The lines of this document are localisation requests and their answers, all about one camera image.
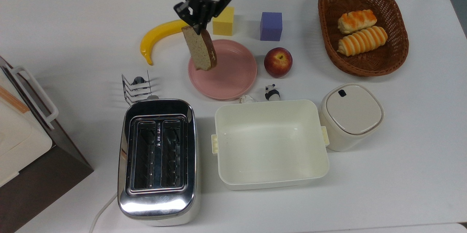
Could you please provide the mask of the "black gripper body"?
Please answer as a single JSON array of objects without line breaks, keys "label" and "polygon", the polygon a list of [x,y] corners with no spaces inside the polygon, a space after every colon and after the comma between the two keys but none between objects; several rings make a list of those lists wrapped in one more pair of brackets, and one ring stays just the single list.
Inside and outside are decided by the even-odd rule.
[{"label": "black gripper body", "polygon": [[200,18],[203,18],[204,9],[215,9],[215,15],[218,17],[222,11],[228,6],[232,0],[185,0],[174,5],[174,11],[177,15],[189,25],[189,17],[191,14],[198,14]]}]

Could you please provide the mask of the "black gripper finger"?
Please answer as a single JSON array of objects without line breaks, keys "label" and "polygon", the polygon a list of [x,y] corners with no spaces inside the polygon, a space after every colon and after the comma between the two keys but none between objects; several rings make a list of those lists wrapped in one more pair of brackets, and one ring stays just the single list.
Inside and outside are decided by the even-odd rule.
[{"label": "black gripper finger", "polygon": [[189,20],[189,25],[192,26],[194,32],[200,35],[203,29],[203,19],[198,14],[191,14]]},{"label": "black gripper finger", "polygon": [[204,9],[203,10],[203,29],[207,28],[208,23],[211,21],[212,17],[215,15],[215,9]]}]

